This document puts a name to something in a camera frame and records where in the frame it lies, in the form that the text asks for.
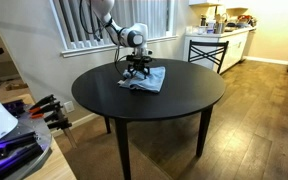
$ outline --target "kitchen counter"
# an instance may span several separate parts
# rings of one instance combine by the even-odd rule
[[[252,31],[255,30],[256,27],[251,27],[251,28],[241,28],[241,29],[236,29],[232,32],[224,32],[223,34],[197,34],[197,33],[186,33],[186,36],[193,36],[193,37],[205,37],[205,38],[222,38],[222,37],[227,37],[227,36],[232,36],[240,33],[244,33],[247,31]]]

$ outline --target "table top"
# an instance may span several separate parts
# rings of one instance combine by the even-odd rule
[[[128,62],[118,63],[123,72]],[[93,113],[131,121],[164,120],[187,116],[214,105],[224,94],[220,75],[203,66],[180,60],[155,59],[150,67],[164,66],[161,91],[121,88],[123,77],[114,63],[91,69],[72,85],[75,100]]]

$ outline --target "power outlet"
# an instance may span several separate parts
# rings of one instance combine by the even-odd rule
[[[70,113],[70,112],[75,110],[72,101],[68,101],[68,102],[64,103],[64,108],[65,108],[66,113]]]

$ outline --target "window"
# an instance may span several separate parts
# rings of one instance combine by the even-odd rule
[[[66,50],[114,46],[109,34],[92,13],[89,0],[51,1]],[[131,27],[136,22],[146,24],[148,40],[174,34],[174,0],[116,0],[110,13],[120,27]]]

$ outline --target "folded towel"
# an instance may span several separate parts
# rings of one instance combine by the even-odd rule
[[[161,90],[165,77],[165,67],[150,68],[150,74],[146,78],[142,72],[134,71],[133,77],[125,70],[123,76],[127,78],[125,81],[120,81],[120,87],[129,89],[147,90],[158,93]]]

